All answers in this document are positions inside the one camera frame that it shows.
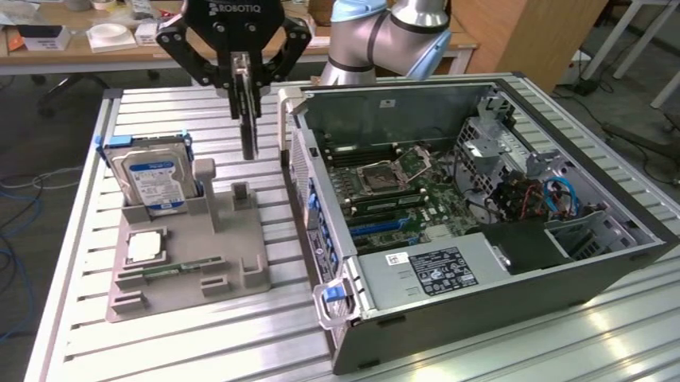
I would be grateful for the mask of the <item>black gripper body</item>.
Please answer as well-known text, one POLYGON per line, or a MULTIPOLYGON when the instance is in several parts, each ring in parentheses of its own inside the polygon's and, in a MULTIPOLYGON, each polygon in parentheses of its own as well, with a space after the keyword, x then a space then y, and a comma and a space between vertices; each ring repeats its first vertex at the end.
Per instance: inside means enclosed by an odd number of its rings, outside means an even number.
POLYGON ((219 62, 230 64, 235 53, 246 53, 251 74, 262 74, 262 50, 284 19, 279 1, 188 0, 184 2, 183 19, 215 50, 219 62))

